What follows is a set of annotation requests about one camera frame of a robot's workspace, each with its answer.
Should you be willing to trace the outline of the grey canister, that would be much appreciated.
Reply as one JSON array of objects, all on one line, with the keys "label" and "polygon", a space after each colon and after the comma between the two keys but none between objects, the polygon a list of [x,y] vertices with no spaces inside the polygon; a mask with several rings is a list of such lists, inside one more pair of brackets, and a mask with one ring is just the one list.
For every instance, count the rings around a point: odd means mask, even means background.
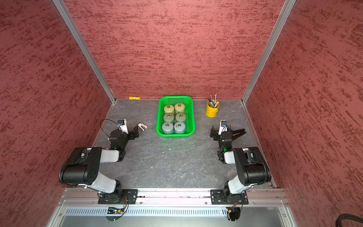
[{"label": "grey canister", "polygon": [[163,134],[174,134],[174,124],[172,122],[165,122],[162,125]]},{"label": "grey canister", "polygon": [[175,134],[184,134],[186,132],[186,125],[184,122],[176,122],[174,124],[174,133]]}]

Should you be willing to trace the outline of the green canister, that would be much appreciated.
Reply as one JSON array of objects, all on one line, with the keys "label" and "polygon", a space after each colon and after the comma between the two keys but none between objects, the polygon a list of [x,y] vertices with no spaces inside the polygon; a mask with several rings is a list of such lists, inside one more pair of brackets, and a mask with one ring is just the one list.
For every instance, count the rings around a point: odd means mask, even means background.
[{"label": "green canister", "polygon": [[173,113],[166,113],[163,117],[164,122],[175,123],[175,115]]},{"label": "green canister", "polygon": [[185,113],[177,113],[175,115],[175,122],[183,122],[186,123],[187,116]]}]

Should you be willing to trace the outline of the beige canister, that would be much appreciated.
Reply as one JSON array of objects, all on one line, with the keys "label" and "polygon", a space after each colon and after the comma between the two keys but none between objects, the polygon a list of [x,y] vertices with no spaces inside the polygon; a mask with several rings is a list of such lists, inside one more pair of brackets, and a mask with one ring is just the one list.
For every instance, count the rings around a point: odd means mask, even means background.
[{"label": "beige canister", "polygon": [[165,114],[175,114],[175,106],[170,105],[170,104],[164,106],[164,113]]},{"label": "beige canister", "polygon": [[177,103],[175,104],[175,113],[185,113],[185,104],[184,103]]}]

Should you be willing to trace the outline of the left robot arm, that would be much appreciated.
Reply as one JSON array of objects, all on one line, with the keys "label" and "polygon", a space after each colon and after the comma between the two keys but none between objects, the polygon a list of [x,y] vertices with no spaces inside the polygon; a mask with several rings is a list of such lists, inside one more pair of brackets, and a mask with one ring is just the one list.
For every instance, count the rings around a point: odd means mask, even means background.
[{"label": "left robot arm", "polygon": [[100,204],[107,202],[119,204],[125,201],[126,196],[123,195],[120,181],[102,174],[99,166],[101,163],[123,161],[128,142],[138,137],[138,126],[135,126],[132,131],[128,131],[124,124],[110,133],[109,149],[102,147],[75,148],[60,170],[59,182],[68,186],[84,186],[98,191],[98,203]]}]

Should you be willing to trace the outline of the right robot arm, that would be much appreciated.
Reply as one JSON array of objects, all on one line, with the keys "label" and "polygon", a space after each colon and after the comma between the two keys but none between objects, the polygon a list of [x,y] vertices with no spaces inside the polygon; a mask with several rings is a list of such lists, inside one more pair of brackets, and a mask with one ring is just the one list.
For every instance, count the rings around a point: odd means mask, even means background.
[{"label": "right robot arm", "polygon": [[218,142],[217,156],[223,164],[234,164],[237,175],[225,183],[221,198],[231,204],[241,201],[245,192],[256,185],[271,181],[272,175],[258,147],[233,148],[232,142],[246,134],[245,129],[232,130],[227,126],[210,130]]}]

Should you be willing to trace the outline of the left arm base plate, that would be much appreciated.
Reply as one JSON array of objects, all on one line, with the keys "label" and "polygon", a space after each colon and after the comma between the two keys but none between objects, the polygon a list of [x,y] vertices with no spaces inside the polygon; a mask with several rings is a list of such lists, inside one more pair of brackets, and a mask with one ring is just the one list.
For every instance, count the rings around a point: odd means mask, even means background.
[{"label": "left arm base plate", "polygon": [[135,204],[138,192],[138,189],[122,189],[120,193],[100,193],[98,196],[98,204]]}]

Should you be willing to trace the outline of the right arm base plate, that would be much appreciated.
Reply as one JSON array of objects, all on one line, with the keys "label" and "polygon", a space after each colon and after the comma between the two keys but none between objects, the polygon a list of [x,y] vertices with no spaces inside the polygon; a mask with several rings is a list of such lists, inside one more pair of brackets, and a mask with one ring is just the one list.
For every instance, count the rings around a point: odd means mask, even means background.
[{"label": "right arm base plate", "polygon": [[247,205],[249,204],[246,192],[231,194],[224,190],[210,190],[211,203],[213,205]]}]

